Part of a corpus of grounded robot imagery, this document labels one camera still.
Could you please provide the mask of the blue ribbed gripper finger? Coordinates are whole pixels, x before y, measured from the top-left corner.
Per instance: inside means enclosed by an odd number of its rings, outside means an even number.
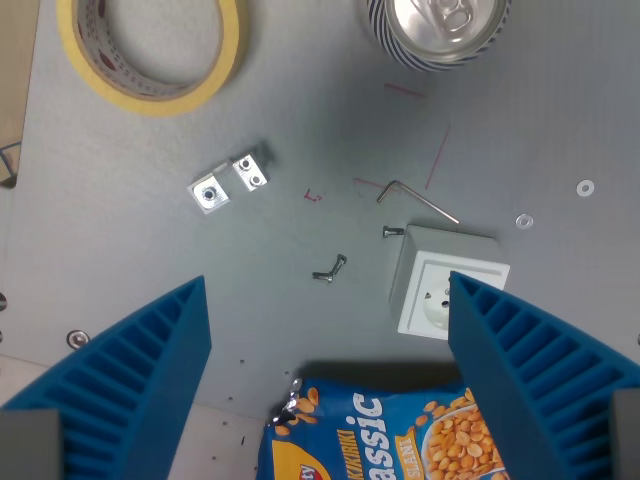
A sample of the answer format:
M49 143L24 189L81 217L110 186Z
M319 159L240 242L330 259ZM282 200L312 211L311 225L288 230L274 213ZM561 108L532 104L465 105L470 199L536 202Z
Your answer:
M511 478L613 478L611 401L638 386L637 363L459 272L448 344Z
M196 277L94 337L3 408L60 415L66 479L165 479L210 351L205 280Z

